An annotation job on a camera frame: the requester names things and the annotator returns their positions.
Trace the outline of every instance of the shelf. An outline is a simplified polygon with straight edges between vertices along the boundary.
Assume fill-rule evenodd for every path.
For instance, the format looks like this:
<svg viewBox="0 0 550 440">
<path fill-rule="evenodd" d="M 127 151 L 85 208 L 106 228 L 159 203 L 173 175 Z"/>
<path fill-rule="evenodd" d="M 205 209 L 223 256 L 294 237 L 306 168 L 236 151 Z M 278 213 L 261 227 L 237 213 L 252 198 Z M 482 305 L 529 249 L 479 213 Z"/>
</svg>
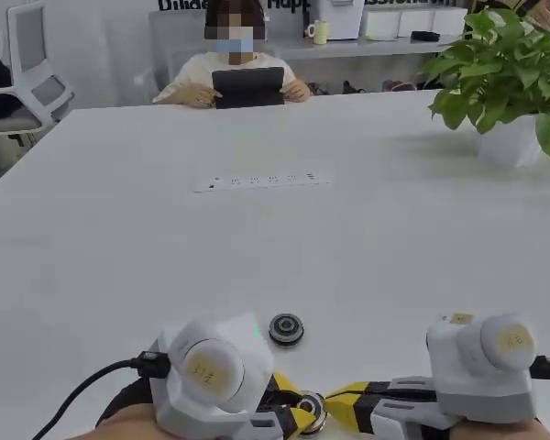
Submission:
<svg viewBox="0 0 550 440">
<path fill-rule="evenodd" d="M 356 41 L 329 41 L 318 46 L 308 39 L 275 38 L 269 40 L 267 46 L 275 56 L 289 61 L 437 53 L 446 49 L 446 44 L 458 39 L 460 36 L 443 36 L 438 42 L 411 41 L 409 38 L 396 38 L 393 41 L 359 39 Z"/>
</svg>

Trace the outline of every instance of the electrical outlet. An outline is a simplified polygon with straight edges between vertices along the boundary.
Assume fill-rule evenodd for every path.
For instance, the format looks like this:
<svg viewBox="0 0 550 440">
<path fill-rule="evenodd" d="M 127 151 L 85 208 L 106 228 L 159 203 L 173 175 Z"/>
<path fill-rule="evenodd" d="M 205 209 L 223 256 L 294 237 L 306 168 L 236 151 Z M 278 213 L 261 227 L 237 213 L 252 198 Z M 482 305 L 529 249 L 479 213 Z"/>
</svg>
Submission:
<svg viewBox="0 0 550 440">
<path fill-rule="evenodd" d="M 316 185 L 320 183 L 330 183 L 330 180 L 311 172 L 306 172 L 305 174 L 271 174 L 264 177 L 216 177 L 212 180 L 203 181 L 195 191 L 197 193 L 206 193 L 252 188 L 274 188 L 279 186 Z"/>
</svg>

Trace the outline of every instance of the mug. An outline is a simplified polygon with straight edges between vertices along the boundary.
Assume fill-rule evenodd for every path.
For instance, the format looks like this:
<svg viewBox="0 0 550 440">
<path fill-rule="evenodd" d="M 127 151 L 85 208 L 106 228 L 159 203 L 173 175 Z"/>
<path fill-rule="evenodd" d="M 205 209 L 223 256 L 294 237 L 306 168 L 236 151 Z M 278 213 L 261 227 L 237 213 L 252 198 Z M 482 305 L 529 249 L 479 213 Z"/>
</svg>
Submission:
<svg viewBox="0 0 550 440">
<path fill-rule="evenodd" d="M 326 44 L 328 42 L 329 25 L 327 21 L 315 20 L 305 29 L 305 34 L 313 39 L 313 44 Z"/>
</svg>

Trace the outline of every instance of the conference table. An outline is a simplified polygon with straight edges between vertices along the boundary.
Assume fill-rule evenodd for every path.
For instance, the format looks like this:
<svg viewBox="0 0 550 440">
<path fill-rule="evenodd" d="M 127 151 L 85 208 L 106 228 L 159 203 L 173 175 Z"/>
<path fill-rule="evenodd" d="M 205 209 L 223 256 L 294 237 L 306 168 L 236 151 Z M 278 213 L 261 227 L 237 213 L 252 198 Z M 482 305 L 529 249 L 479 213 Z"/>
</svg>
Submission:
<svg viewBox="0 0 550 440">
<path fill-rule="evenodd" d="M 550 163 L 503 169 L 432 120 L 433 92 L 198 111 L 77 110 L 0 181 L 0 440 L 28 439 L 83 379 L 166 323 L 297 314 L 272 346 L 303 390 L 429 375 L 444 313 L 519 312 L 550 356 Z M 197 192 L 226 176 L 319 184 Z M 86 432 L 134 372 L 48 435 Z M 550 382 L 535 384 L 550 428 Z M 323 440 L 348 438 L 329 420 Z"/>
</svg>

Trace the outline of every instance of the person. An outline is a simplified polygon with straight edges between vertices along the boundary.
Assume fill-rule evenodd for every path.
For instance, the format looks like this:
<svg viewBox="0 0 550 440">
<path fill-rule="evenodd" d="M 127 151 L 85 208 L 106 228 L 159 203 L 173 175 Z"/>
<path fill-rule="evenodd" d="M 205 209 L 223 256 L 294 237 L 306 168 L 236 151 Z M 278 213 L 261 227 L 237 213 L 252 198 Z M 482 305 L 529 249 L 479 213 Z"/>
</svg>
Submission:
<svg viewBox="0 0 550 440">
<path fill-rule="evenodd" d="M 473 0 L 470 12 L 477 13 L 487 7 L 511 9 L 518 16 L 529 18 L 544 30 L 550 30 L 550 0 Z"/>
<path fill-rule="evenodd" d="M 191 57 L 154 104 L 212 107 L 219 96 L 212 72 L 269 67 L 283 68 L 286 101 L 299 103 L 310 97 L 308 86 L 295 78 L 285 61 L 256 51 L 257 43 L 265 40 L 265 14 L 260 0 L 209 0 L 204 34 L 205 39 L 214 42 L 214 51 Z"/>
<path fill-rule="evenodd" d="M 88 434 L 71 440 L 176 440 L 155 422 L 149 383 L 139 379 L 112 400 Z M 450 430 L 449 440 L 550 440 L 550 433 L 536 420 L 515 424 L 462 422 Z"/>
</svg>

